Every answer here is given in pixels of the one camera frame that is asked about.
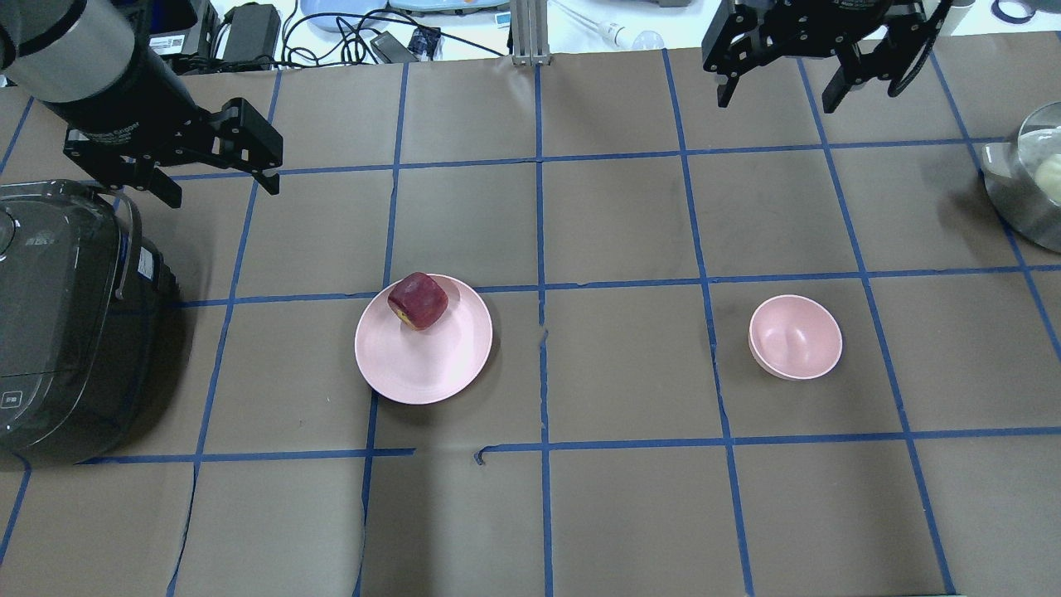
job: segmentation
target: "pink plate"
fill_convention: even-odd
[[[782,380],[814,380],[839,363],[843,337],[824,308],[805,296],[782,294],[752,314],[748,346],[769,373]]]
[[[387,305],[390,284],[365,309],[353,340],[353,354],[368,385],[408,405],[437,403],[465,389],[483,370],[493,343],[483,298],[456,278],[428,275],[450,300],[437,322],[422,332],[403,324]]]

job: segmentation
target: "bowl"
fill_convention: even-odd
[[[814,380],[840,361],[843,336],[828,310],[798,294],[769,298],[748,326],[748,347],[763,369],[782,380]]]

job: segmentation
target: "rice cooker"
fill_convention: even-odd
[[[0,470],[98,456],[141,409],[176,280],[133,200],[104,196],[72,180],[0,186]]]

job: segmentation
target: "white label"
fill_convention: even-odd
[[[179,54],[180,49],[184,47],[184,35],[163,35],[151,38],[151,49],[155,50],[155,53],[159,55]]]
[[[140,275],[147,279],[155,279],[155,256],[152,254],[151,250],[144,247],[140,247],[140,263],[137,265],[136,270],[140,271]]]

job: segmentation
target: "power adapter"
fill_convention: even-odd
[[[232,24],[222,59],[226,63],[247,63],[232,67],[233,71],[268,70],[268,62],[280,36],[280,13],[276,6],[248,2],[229,11],[225,18]]]

